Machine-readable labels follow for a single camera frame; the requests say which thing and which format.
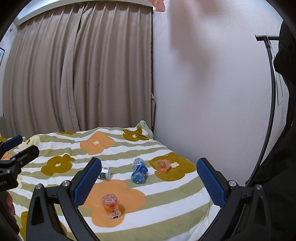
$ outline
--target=white flower center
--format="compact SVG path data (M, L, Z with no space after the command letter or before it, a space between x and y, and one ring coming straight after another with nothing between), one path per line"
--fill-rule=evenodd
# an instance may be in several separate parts
M174 162L174 163L171 163L170 166L172 168L175 168L175 167L179 166L179 163L178 162Z

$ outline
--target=curtain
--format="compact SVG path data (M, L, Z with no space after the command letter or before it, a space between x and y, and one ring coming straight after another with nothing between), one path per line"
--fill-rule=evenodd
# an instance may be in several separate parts
M4 78L9 136L151 127L151 8L90 1L21 25Z

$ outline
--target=black metal pole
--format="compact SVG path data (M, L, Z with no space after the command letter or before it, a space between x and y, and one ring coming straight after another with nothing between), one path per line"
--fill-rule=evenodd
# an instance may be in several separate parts
M257 41L264 41L265 43L265 47L267 50L267 54L268 54L268 59L269 59L269 65L270 65L270 72L271 72L271 109L270 109L270 115L269 115L269 122L268 122L268 127L267 127L267 132L266 132L266 136L265 136L265 140L264 140L264 144L260 153L260 156L258 158L258 161L256 163L256 166L250 176L250 178L248 179L246 186L249 186L251 180L254 178L256 172L259 169L259 166L263 160L268 142L269 142L269 138L270 138L270 134L271 134L271 130L272 130L272 125L274 122L274 111L275 111L275 107L276 107L276 79L275 79L275 74L274 74L274 68L273 68L273 63L272 63L272 53L271 53L271 46L269 43L269 40L279 40L278 36L256 36Z

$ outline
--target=hand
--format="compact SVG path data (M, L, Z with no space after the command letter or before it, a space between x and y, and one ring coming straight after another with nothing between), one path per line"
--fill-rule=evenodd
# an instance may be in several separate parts
M9 213L14 216L15 215L15 207L13 205L13 199L12 196L9 194L9 192L7 193L7 198L6 198L6 203L8 206L8 211Z

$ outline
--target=bed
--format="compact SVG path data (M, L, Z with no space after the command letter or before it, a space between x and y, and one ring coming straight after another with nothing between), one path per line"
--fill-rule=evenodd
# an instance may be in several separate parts
M39 157L22 168L19 186L9 190L22 238L35 185L50 187L71 180L92 157L98 157L103 167L110 167L111 179L98 179L78 209L101 241L196 241L219 213L220 207L213 204L195 164L154 140L144 121L127 129L98 127L35 135L9 155L30 145L38 146ZM141 157L148 168L140 185L130 179L136 157ZM156 170L159 159L170 161L167 173ZM106 193L117 195L123 213L120 218L105 217L101 197ZM60 207L56 210L67 236L75 240Z

